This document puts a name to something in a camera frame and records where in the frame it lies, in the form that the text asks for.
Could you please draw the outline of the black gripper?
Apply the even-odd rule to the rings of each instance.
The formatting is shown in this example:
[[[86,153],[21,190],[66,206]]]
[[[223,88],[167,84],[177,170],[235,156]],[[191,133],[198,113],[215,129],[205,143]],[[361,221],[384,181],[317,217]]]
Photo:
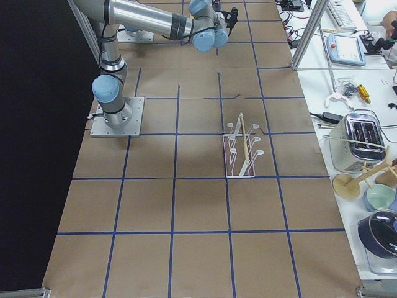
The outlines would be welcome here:
[[[234,6],[230,12],[223,11],[222,13],[225,17],[226,27],[234,28],[238,22],[238,9]]]

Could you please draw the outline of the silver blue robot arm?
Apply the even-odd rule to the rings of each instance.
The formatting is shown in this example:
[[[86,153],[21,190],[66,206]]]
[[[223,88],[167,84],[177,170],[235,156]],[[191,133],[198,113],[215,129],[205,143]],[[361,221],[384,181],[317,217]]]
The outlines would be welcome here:
[[[214,7],[214,10],[216,12],[222,13],[223,17],[225,18],[226,28],[229,29],[228,35],[230,35],[236,23],[238,22],[238,9],[236,7],[232,7],[231,11],[228,12],[221,10],[220,7],[217,8]],[[126,25],[124,26],[124,28],[119,27],[118,32],[121,31],[131,32],[131,33],[139,32],[138,29],[133,27],[127,27]]]
[[[207,52],[227,44],[237,22],[238,11],[226,12],[219,1],[191,1],[190,17],[147,6],[138,1],[74,1],[77,10],[88,17],[99,46],[100,76],[92,83],[92,92],[102,108],[106,127],[123,129],[138,112],[123,97],[127,64],[122,58],[117,34],[148,31],[169,40],[188,39],[195,49]]]

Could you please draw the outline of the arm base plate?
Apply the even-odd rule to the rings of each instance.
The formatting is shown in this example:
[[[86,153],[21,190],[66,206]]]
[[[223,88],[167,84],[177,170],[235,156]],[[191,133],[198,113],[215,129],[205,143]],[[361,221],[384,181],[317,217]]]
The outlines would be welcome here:
[[[154,33],[144,30],[131,31],[121,28],[117,33],[117,40],[119,43],[151,43],[154,40]]]
[[[124,108],[116,114],[105,113],[98,104],[96,114],[93,117],[91,133],[92,137],[139,137],[143,116],[145,98],[125,97]]]

